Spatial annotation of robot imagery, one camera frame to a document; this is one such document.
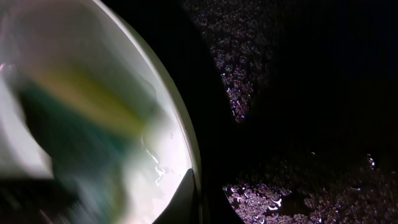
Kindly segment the green yellow sponge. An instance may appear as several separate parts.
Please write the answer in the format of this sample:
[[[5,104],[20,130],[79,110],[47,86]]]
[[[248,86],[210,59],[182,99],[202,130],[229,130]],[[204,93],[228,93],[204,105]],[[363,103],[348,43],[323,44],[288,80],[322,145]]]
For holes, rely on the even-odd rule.
[[[83,68],[21,70],[18,97],[26,123],[50,156],[55,180],[76,197],[56,223],[117,223],[126,208],[123,165],[149,114]]]

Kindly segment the light green plate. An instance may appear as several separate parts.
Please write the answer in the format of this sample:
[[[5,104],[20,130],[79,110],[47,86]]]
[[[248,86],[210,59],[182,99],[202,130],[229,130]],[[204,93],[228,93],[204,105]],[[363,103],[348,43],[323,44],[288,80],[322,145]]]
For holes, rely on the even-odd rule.
[[[192,121],[101,1],[1,2],[1,222],[203,223]]]

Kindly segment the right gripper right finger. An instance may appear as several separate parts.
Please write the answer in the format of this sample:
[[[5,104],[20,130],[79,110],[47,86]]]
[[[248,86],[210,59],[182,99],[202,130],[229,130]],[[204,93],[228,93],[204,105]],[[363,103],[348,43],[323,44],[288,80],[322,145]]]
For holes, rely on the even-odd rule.
[[[203,178],[204,203],[207,223],[210,224],[243,224],[244,222],[233,210],[217,180]]]

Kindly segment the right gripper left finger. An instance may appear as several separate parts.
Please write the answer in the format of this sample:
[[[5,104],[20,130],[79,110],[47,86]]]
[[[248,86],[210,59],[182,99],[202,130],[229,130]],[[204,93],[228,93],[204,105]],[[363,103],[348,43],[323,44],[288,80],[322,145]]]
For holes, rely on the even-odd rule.
[[[199,224],[198,194],[192,169],[186,171],[170,203],[153,224]]]

